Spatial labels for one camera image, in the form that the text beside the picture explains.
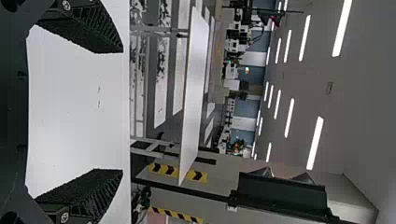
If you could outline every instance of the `white board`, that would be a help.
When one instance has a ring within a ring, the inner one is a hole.
[[[179,185],[183,182],[198,155],[208,39],[209,25],[201,13],[193,7],[181,136]]]

